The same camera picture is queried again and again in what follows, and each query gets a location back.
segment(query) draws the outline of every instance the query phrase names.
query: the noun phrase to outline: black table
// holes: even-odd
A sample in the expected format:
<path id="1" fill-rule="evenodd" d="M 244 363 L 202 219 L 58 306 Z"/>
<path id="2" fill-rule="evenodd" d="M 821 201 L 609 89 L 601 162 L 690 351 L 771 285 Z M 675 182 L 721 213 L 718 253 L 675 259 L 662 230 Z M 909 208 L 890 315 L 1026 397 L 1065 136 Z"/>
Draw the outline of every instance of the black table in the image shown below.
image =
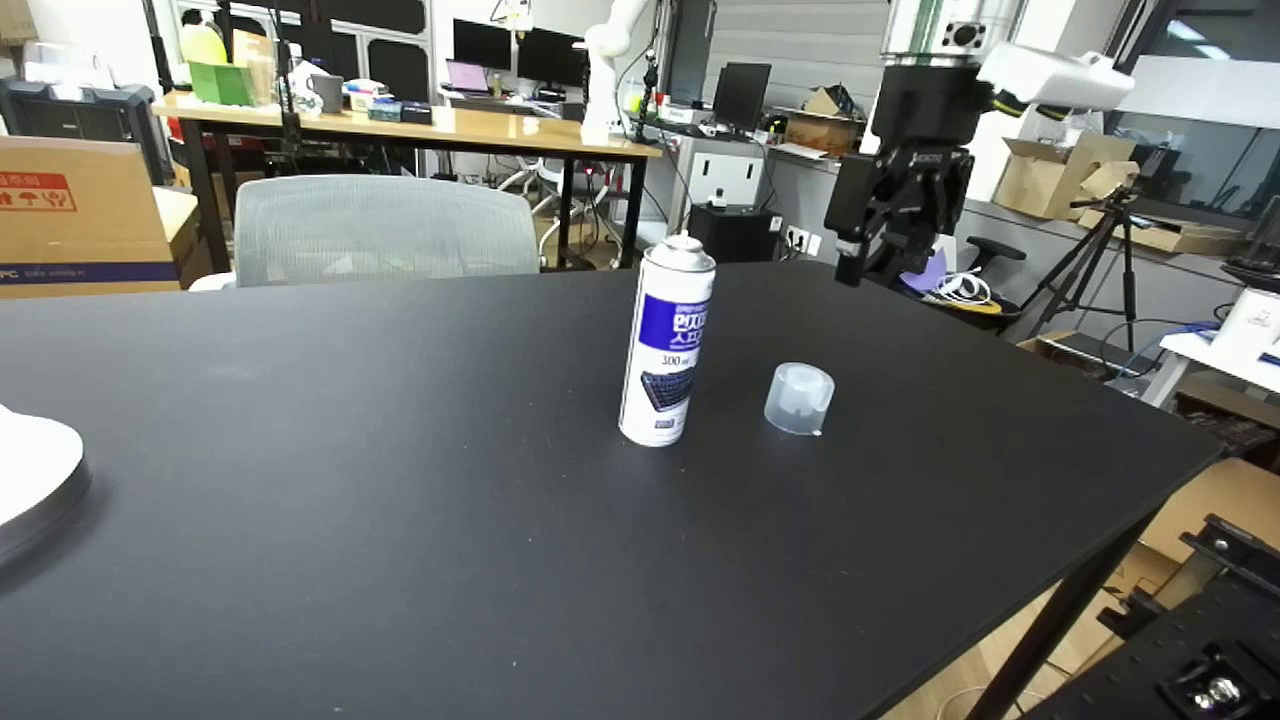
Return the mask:
<path id="1" fill-rule="evenodd" d="M 0 583 L 5 710 L 870 714 L 1078 569 L 1050 652 L 1217 455 L 823 266 L 721 274 L 644 452 L 627 310 L 627 273 L 5 305 L 5 403 L 93 469 Z M 823 441 L 762 421 L 790 354 L 839 380 Z"/>

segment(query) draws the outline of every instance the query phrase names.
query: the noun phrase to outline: gray chair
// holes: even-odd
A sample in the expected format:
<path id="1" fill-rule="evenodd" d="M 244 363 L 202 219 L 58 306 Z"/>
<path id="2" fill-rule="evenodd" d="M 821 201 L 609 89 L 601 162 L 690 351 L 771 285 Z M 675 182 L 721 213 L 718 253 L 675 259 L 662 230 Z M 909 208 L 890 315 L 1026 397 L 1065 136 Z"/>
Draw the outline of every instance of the gray chair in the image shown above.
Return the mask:
<path id="1" fill-rule="evenodd" d="M 528 274 L 528 203 L 415 174 L 279 174 L 237 195 L 237 288 L 371 274 Z"/>

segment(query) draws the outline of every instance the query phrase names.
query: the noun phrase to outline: spray can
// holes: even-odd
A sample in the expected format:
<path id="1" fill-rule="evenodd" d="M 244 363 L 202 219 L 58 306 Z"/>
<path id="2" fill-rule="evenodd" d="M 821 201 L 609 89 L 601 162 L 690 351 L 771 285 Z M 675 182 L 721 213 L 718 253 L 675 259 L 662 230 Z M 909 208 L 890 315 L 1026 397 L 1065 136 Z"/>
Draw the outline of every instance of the spray can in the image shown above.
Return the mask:
<path id="1" fill-rule="evenodd" d="M 693 234 L 670 234 L 641 259 L 617 421 L 634 443 L 670 447 L 686 437 L 714 285 L 718 259 Z"/>

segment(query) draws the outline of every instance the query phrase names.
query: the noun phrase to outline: can cap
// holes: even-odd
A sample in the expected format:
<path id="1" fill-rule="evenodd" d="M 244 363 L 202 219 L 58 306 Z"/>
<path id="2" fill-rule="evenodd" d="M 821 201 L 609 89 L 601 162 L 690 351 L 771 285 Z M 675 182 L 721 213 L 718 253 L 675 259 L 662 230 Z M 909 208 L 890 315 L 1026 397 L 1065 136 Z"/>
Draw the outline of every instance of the can cap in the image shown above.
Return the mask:
<path id="1" fill-rule="evenodd" d="M 703 240 L 695 240 L 690 230 L 662 240 L 650 257 L 662 266 L 675 266 L 675 273 L 710 273 L 710 266 L 718 266 L 718 259 L 703 253 Z"/>
<path id="2" fill-rule="evenodd" d="M 790 437 L 823 437 L 837 380 L 812 363 L 782 363 L 769 382 L 763 421 Z"/>

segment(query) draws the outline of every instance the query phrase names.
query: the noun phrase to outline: monitor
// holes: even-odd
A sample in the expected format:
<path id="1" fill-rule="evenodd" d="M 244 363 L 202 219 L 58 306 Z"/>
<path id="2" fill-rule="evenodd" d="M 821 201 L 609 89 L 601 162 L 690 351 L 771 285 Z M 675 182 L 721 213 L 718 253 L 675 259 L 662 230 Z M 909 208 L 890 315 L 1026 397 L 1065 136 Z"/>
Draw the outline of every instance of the monitor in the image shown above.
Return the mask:
<path id="1" fill-rule="evenodd" d="M 560 89 L 590 89 L 590 53 L 575 37 L 532 26 L 519 41 L 519 77 Z"/>
<path id="2" fill-rule="evenodd" d="M 718 83 L 718 123 L 755 128 L 763 120 L 771 65 L 724 65 Z"/>
<path id="3" fill-rule="evenodd" d="M 491 24 L 454 21 L 454 58 L 480 69 L 514 69 L 514 33 Z"/>

